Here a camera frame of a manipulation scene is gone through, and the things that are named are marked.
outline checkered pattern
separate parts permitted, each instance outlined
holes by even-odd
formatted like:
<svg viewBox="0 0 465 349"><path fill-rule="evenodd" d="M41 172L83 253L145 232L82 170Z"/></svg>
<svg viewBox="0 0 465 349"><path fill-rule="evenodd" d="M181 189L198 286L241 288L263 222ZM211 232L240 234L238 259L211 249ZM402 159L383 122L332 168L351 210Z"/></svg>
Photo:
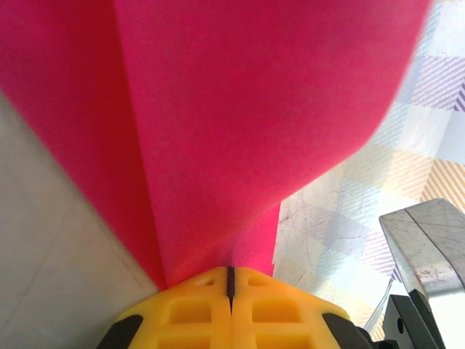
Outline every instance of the checkered pattern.
<svg viewBox="0 0 465 349"><path fill-rule="evenodd" d="M465 160L450 150L465 149L463 18L465 1L432 7L378 132L281 207L275 277L335 302L377 337L371 314L389 280L400 282L378 217L438 196L465 209Z"/></svg>

